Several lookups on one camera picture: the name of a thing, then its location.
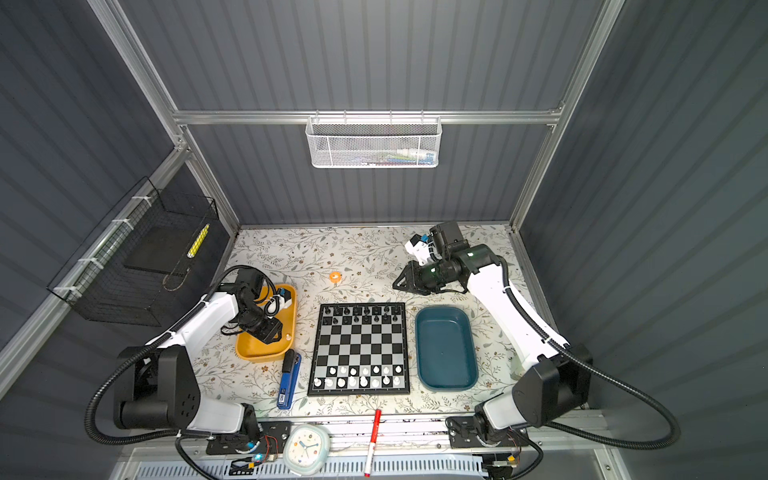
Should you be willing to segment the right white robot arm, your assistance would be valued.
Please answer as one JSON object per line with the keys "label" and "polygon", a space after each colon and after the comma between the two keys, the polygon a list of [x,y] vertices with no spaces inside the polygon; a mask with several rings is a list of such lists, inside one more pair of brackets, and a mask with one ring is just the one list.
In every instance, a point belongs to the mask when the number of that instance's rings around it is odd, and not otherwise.
{"label": "right white robot arm", "polygon": [[[659,401],[597,368],[582,344],[572,344],[537,313],[509,279],[507,261],[485,244],[471,245],[454,221],[415,234],[404,248],[411,260],[393,282],[394,289],[432,296],[449,292],[473,295],[499,325],[524,369],[507,393],[479,404],[473,430],[484,443],[509,431],[548,427],[595,443],[631,450],[659,450],[681,437],[681,427]],[[587,403],[591,381],[599,378],[655,410],[669,431],[658,439],[627,440],[595,434],[559,422],[559,417]]]}

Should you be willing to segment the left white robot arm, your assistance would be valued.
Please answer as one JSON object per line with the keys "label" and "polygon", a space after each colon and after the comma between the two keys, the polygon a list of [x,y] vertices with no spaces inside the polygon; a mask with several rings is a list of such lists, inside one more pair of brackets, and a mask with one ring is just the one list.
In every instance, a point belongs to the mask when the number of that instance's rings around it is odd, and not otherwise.
{"label": "left white robot arm", "polygon": [[84,430],[91,440],[125,446],[171,437],[181,459],[205,479],[210,473],[184,450],[184,440],[236,435],[253,445],[261,442],[253,406],[204,396],[193,362],[217,333],[244,333],[263,344],[279,341],[278,315],[293,306],[294,294],[254,266],[231,270],[234,281],[220,275],[166,331],[120,353],[116,369],[85,408]]}

